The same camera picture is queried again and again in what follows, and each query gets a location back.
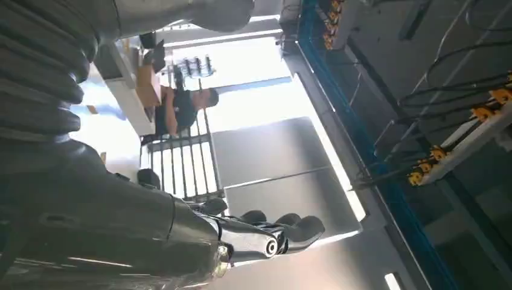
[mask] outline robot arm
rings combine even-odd
[[[178,289],[222,276],[232,261],[301,250],[323,232],[313,217],[272,224],[195,212],[107,172],[68,136],[80,128],[69,111],[82,101],[77,83],[102,42],[199,23],[222,1],[0,1],[0,288]]]

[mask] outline man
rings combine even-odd
[[[175,91],[162,86],[162,105],[155,108],[155,134],[146,135],[142,145],[160,139],[162,135],[177,135],[194,124],[197,112],[219,102],[215,89]]]

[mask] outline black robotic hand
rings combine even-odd
[[[204,204],[189,204],[202,218],[217,225],[219,239],[229,249],[231,262],[269,259],[280,254],[305,250],[324,233],[323,223],[315,216],[300,218],[295,213],[285,214],[275,223],[265,214],[253,210],[240,217],[218,217],[224,204],[212,199]]]

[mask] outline window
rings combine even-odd
[[[206,55],[210,56],[216,72],[201,79],[203,88],[239,85],[290,75],[273,37],[178,49],[173,51],[171,58],[178,61]],[[162,84],[166,83],[168,81],[163,77]],[[185,86],[189,90],[199,88],[197,79],[186,79]]]

